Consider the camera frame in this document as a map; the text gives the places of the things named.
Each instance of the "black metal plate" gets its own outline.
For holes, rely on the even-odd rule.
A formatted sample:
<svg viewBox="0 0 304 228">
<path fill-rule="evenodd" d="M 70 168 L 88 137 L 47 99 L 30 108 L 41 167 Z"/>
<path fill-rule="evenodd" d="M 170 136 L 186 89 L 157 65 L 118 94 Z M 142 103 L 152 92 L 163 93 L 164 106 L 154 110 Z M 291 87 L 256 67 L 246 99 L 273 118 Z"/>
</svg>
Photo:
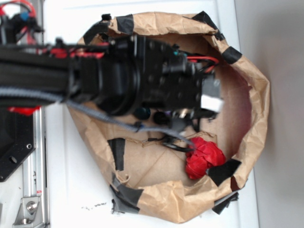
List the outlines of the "black metal plate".
<svg viewBox="0 0 304 228">
<path fill-rule="evenodd" d="M 33 116 L 0 108 L 0 182 L 5 182 L 34 150 Z"/>
</svg>

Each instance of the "brown paper bag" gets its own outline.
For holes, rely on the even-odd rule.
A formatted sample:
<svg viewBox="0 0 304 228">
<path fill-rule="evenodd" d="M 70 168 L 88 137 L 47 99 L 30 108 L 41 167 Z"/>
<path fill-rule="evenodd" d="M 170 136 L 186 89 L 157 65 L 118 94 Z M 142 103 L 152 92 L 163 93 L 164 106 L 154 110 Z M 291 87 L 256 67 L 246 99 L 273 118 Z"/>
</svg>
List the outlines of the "brown paper bag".
<svg viewBox="0 0 304 228">
<path fill-rule="evenodd" d="M 208 175 L 200 180 L 191 180 L 185 173 L 184 153 L 157 141 L 146 141 L 161 134 L 131 133 L 70 110 L 80 135 L 114 193 L 115 209 L 182 223 L 231 199 L 244 187 L 264 147 L 269 81 L 227 44 L 205 12 L 198 15 L 141 13 L 117 17 L 106 26 L 111 37 L 135 33 L 177 44 L 183 51 L 215 56 L 220 60 L 216 77 L 221 80 L 221 96 L 225 101 L 214 121 L 202 122 L 202 132 L 187 131 L 190 138 L 200 136 L 216 142 L 227 158 L 224 165 L 209 169 Z M 97 35 L 91 43 L 101 40 L 101 35 Z M 136 121 L 131 115 L 120 119 L 128 123 Z"/>
</svg>

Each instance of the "black cable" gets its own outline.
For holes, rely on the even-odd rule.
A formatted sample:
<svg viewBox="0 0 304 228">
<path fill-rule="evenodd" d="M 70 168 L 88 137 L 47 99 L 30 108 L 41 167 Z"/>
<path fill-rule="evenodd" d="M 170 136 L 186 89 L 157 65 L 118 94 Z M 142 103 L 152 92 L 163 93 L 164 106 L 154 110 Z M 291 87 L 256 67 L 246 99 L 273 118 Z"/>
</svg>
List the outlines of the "black cable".
<svg viewBox="0 0 304 228">
<path fill-rule="evenodd" d="M 65 100 L 65 97 L 63 95 L 42 92 L 39 90 L 21 89 L 21 88 L 3 87 L 3 86 L 0 86 L 0 97 L 1 96 L 36 98 L 36 99 L 42 99 L 42 100 L 51 101 L 51 102 L 62 102 Z M 139 126 L 134 126 L 131 124 L 123 123 L 119 120 L 113 119 L 112 117 L 110 117 L 108 115 L 103 114 L 100 111 L 97 111 L 95 109 L 92 109 L 92 108 L 89 108 L 82 104 L 79 104 L 73 100 L 67 100 L 66 105 L 68 105 L 71 108 L 74 108 L 78 111 L 81 111 L 97 120 L 101 120 L 103 122 L 107 122 L 107 123 L 111 123 L 111 124 L 116 124 L 131 132 L 161 132 L 166 135 L 172 136 L 174 138 L 183 140 L 188 145 L 194 146 L 193 142 L 191 142 L 190 140 L 181 136 L 177 131 L 171 130 L 169 128 L 158 127 L 158 126 L 143 126 L 143 125 L 139 127 Z"/>
</svg>

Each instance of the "bolt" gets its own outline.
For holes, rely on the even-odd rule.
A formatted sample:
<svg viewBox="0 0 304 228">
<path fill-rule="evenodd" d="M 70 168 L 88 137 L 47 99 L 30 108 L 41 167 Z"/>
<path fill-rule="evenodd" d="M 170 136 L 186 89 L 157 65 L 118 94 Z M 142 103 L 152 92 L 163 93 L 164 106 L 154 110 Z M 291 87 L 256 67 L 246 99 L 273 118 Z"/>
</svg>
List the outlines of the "bolt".
<svg viewBox="0 0 304 228">
<path fill-rule="evenodd" d="M 197 87 L 200 87 L 201 86 L 201 82 L 200 82 L 200 80 L 198 79 L 198 80 L 196 80 L 196 86 Z"/>
<path fill-rule="evenodd" d="M 166 46 L 164 44 L 161 44 L 160 46 L 160 51 L 164 52 L 166 50 Z"/>
<path fill-rule="evenodd" d="M 181 99 L 181 97 L 182 97 L 182 93 L 179 92 L 179 93 L 177 94 L 177 99 Z"/>
<path fill-rule="evenodd" d="M 155 47 L 154 42 L 153 42 L 153 41 L 150 41 L 150 43 L 149 43 L 149 48 L 150 48 L 151 50 L 153 50 L 154 47 Z"/>
<path fill-rule="evenodd" d="M 154 81 L 154 75 L 149 75 L 148 82 L 152 83 Z"/>
<path fill-rule="evenodd" d="M 201 95 L 200 95 L 200 93 L 197 93 L 195 96 L 195 100 L 200 101 L 200 99 L 201 99 Z"/>
<path fill-rule="evenodd" d="M 33 202 L 33 201 L 31 201 L 31 202 L 28 202 L 27 203 L 27 210 L 29 211 L 29 212 L 35 212 L 36 210 L 37 210 L 37 203 L 35 203 L 35 202 Z"/>
<path fill-rule="evenodd" d="M 166 81 L 166 78 L 165 77 L 161 77 L 160 78 L 160 84 L 163 85 Z"/>
<path fill-rule="evenodd" d="M 23 224 L 23 225 L 26 225 L 26 224 L 28 224 L 29 223 L 29 219 L 28 218 L 23 218 L 22 220 L 21 220 L 21 224 Z"/>
</svg>

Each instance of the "red plastic part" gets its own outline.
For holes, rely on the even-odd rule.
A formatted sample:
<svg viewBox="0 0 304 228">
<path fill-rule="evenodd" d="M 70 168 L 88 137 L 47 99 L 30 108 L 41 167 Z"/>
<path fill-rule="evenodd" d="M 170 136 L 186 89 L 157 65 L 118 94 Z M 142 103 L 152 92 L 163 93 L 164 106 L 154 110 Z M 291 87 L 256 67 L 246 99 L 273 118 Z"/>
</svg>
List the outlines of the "red plastic part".
<svg viewBox="0 0 304 228">
<path fill-rule="evenodd" d="M 26 108 L 26 107 L 9 107 L 8 110 L 12 113 L 18 113 L 22 115 L 32 115 L 36 110 L 39 110 L 40 106 L 36 106 L 34 108 Z"/>
</svg>

